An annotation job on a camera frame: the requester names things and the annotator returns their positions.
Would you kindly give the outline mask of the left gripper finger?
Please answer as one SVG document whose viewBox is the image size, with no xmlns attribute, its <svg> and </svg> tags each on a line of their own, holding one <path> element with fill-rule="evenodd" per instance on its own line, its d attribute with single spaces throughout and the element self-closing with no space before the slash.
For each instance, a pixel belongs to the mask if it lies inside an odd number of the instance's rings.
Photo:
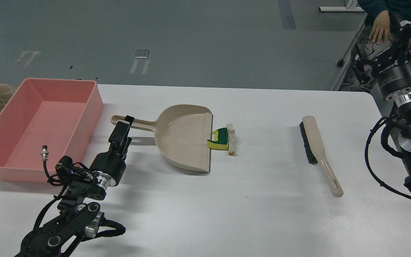
<svg viewBox="0 0 411 257">
<path fill-rule="evenodd" d="M 109 137 L 110 147 L 109 150 L 111 152 L 116 153 L 117 155 L 126 155 L 127 152 L 124 150 L 125 144 L 125 133 L 127 131 L 127 122 L 119 121 L 114 127 L 113 132 Z"/>
<path fill-rule="evenodd" d="M 124 121 L 127 122 L 128 126 L 127 126 L 127 131 L 125 133 L 125 144 L 124 144 L 124 150 L 125 152 L 128 151 L 128 148 L 130 146 L 130 144 L 132 143 L 132 138 L 130 137 L 129 133 L 130 133 L 130 129 L 132 127 L 132 124 L 134 122 L 135 118 L 132 116 L 125 116 Z"/>
</svg>

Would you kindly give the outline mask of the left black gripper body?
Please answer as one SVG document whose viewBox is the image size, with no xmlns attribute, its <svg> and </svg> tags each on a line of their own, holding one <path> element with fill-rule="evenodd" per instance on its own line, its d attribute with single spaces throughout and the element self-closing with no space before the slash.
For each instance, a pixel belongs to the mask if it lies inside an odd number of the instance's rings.
<svg viewBox="0 0 411 257">
<path fill-rule="evenodd" d="M 100 187 L 114 187 L 119 184 L 126 169 L 127 151 L 108 150 L 99 153 L 90 166 L 90 171 Z"/>
</svg>

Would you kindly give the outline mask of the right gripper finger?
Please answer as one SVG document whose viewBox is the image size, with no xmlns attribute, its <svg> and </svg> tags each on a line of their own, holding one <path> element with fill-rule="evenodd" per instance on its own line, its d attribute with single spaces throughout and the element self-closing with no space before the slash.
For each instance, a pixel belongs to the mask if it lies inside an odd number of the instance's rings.
<svg viewBox="0 0 411 257">
<path fill-rule="evenodd" d="M 395 39 L 389 48 L 390 57 L 411 57 L 411 21 L 391 21 Z"/>
<path fill-rule="evenodd" d="M 379 62 L 367 56 L 355 54 L 352 71 L 361 86 L 369 86 L 379 76 Z"/>
</svg>

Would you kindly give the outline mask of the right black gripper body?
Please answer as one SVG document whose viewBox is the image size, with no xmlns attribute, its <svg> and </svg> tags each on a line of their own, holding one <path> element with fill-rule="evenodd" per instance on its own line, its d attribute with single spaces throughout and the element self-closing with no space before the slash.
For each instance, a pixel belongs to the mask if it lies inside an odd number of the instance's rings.
<svg viewBox="0 0 411 257">
<path fill-rule="evenodd" d="M 372 76 L 385 101 L 411 103 L 411 53 L 389 47 L 370 59 Z"/>
</svg>

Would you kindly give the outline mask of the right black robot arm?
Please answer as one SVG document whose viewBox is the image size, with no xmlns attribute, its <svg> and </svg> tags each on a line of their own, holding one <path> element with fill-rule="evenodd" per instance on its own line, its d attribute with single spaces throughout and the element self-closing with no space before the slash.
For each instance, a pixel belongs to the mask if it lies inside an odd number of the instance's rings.
<svg viewBox="0 0 411 257">
<path fill-rule="evenodd" d="M 372 171 L 369 162 L 369 146 L 373 136 L 381 130 L 381 145 L 392 156 L 403 160 L 408 176 L 404 186 L 411 193 L 411 21 L 395 16 L 399 32 L 390 47 L 375 51 L 364 43 L 356 42 L 356 54 L 351 69 L 362 89 L 375 84 L 383 100 L 393 102 L 393 111 L 382 117 L 370 130 L 364 159 L 372 177 L 390 192 L 411 200 L 385 182 Z"/>
</svg>

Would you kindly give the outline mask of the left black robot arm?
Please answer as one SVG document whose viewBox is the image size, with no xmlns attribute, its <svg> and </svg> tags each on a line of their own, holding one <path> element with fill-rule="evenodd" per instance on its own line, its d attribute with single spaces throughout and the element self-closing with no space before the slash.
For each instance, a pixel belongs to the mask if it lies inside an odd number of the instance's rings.
<svg viewBox="0 0 411 257">
<path fill-rule="evenodd" d="M 134 117 L 116 121 L 109 137 L 109 149 L 99 153 L 90 167 L 63 156 L 55 166 L 55 174 L 47 169 L 48 149 L 41 156 L 47 182 L 62 187 L 39 213 L 33 229 L 21 242 L 18 257 L 69 257 L 83 241 L 123 235 L 126 228 L 105 218 L 98 203 L 106 197 L 106 189 L 119 184 L 126 169 L 125 160 L 132 138 L 129 137 Z"/>
</svg>

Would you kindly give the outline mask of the person's right hand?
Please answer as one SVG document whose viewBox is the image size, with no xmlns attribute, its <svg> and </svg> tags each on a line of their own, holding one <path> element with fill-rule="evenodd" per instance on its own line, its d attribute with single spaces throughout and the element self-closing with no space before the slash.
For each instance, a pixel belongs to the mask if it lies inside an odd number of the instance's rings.
<svg viewBox="0 0 411 257">
<path fill-rule="evenodd" d="M 390 15 L 388 10 L 383 10 L 376 16 L 369 39 L 375 44 L 386 44 L 390 36 Z"/>
</svg>

